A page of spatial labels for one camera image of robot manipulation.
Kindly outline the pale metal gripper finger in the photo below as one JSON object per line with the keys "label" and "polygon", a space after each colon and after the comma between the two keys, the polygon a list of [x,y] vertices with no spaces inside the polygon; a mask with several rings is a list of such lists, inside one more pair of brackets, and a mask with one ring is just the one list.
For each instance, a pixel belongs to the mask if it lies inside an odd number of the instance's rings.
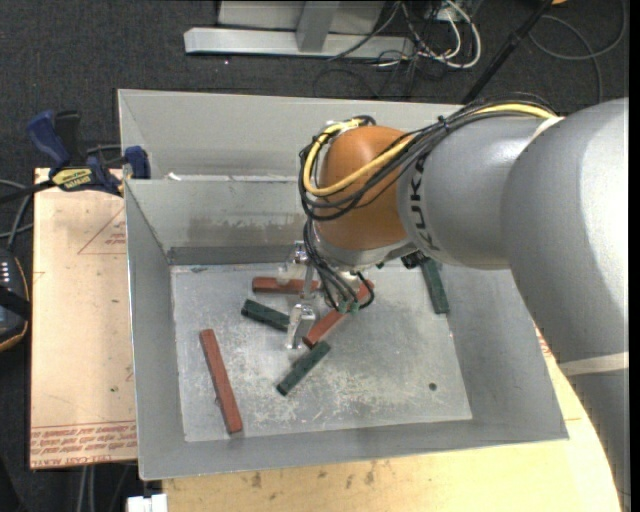
{"label": "pale metal gripper finger", "polygon": [[316,323],[316,313],[312,305],[296,303],[290,311],[286,347],[298,349],[303,338]]}
{"label": "pale metal gripper finger", "polygon": [[307,252],[303,242],[294,242],[284,262],[278,267],[277,282],[287,284],[294,279],[303,279],[307,270]]}

